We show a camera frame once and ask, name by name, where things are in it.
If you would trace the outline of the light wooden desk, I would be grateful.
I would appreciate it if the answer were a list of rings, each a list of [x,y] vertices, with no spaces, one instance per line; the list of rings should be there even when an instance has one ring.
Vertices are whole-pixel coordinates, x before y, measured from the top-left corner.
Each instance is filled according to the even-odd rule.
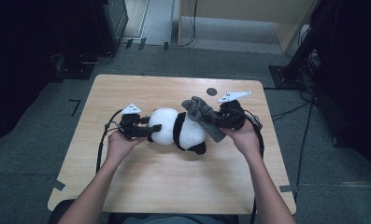
[[[179,0],[179,16],[271,22],[283,52],[320,0]]]

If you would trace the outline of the dark cabinet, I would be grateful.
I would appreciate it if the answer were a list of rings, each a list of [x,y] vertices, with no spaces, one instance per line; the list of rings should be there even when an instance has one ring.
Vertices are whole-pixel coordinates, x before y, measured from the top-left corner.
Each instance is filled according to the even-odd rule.
[[[128,22],[124,0],[93,0],[104,53],[115,53]]]

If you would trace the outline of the black tape corner mark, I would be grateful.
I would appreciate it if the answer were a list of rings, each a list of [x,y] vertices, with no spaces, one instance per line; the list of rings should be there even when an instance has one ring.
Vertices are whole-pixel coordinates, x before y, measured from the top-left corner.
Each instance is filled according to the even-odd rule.
[[[79,107],[79,105],[81,103],[81,100],[80,99],[69,99],[68,101],[76,104],[75,107],[74,107],[74,109],[73,109],[73,112],[71,113],[71,117],[74,117],[75,114],[78,111],[78,107]]]

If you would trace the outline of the grey fluffy cloth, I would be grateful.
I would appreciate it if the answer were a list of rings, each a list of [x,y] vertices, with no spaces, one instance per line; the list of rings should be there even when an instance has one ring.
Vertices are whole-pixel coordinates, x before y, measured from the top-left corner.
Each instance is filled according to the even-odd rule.
[[[214,122],[218,115],[202,98],[193,96],[190,100],[183,101],[181,106],[186,109],[189,119],[199,123],[216,143],[225,138],[226,134]]]

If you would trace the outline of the person's right hand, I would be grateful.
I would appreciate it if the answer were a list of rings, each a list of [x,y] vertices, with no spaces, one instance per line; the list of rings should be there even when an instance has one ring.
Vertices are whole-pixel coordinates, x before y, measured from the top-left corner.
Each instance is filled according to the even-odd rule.
[[[259,139],[249,121],[246,120],[243,127],[239,130],[221,128],[221,131],[233,140],[236,148],[247,161],[261,157]]]

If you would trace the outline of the dark curtain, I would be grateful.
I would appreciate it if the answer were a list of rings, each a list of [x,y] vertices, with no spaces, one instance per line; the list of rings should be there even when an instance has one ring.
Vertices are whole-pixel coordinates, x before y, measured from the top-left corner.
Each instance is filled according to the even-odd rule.
[[[334,8],[319,30],[314,80],[337,113],[336,137],[371,162],[371,0],[323,1]]]
[[[0,0],[0,139],[56,76],[52,56],[90,0]]]

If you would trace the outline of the black metal stand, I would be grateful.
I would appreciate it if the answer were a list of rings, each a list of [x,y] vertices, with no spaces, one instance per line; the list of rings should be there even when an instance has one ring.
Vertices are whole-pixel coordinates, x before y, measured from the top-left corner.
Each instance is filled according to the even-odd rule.
[[[279,90],[302,90],[307,87],[302,79],[302,66],[307,61],[318,40],[318,34],[328,17],[332,7],[329,0],[314,0],[312,8],[308,11],[311,19],[311,28],[304,41],[300,44],[293,58],[286,66],[270,65],[269,71],[273,78],[275,88]]]

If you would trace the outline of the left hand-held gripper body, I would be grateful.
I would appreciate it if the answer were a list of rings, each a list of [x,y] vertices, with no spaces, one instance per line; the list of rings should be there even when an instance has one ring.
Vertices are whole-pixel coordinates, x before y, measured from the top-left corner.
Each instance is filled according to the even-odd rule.
[[[138,129],[141,112],[142,110],[134,104],[130,104],[122,110],[119,130],[127,139],[141,136],[141,132]]]

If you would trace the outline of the black stand base plate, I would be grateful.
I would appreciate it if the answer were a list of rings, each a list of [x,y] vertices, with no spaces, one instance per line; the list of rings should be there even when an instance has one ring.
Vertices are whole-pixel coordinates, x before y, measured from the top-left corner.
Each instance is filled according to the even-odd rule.
[[[57,72],[55,82],[62,82],[64,79],[89,80],[94,68],[92,63],[83,63],[72,56],[65,56],[62,53],[50,57]]]

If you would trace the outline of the person's grey trousers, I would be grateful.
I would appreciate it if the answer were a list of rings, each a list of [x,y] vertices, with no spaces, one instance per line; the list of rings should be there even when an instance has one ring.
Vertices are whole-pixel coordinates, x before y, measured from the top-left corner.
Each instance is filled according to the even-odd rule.
[[[113,213],[108,224],[239,224],[237,215]]]

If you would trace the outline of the person's left hand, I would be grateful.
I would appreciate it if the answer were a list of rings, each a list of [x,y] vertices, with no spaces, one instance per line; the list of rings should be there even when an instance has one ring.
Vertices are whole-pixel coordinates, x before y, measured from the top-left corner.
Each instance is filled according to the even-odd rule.
[[[119,165],[139,144],[146,141],[145,137],[127,139],[121,133],[114,132],[108,137],[107,161]]]

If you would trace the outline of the panda plush toy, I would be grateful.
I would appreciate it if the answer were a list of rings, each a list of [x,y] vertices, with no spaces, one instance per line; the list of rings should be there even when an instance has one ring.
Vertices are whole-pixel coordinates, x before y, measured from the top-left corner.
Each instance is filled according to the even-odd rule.
[[[150,141],[160,145],[175,144],[182,151],[198,155],[206,153],[207,133],[199,123],[189,119],[186,112],[179,113],[173,108],[156,109],[149,120],[149,126],[154,125],[161,125],[161,130],[153,133]]]

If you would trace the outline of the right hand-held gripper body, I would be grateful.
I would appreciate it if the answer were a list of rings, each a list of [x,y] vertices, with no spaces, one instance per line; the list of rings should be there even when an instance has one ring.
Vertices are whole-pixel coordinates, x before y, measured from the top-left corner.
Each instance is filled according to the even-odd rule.
[[[245,110],[238,99],[250,95],[251,91],[228,91],[219,100],[216,125],[220,128],[239,130],[245,123]]]

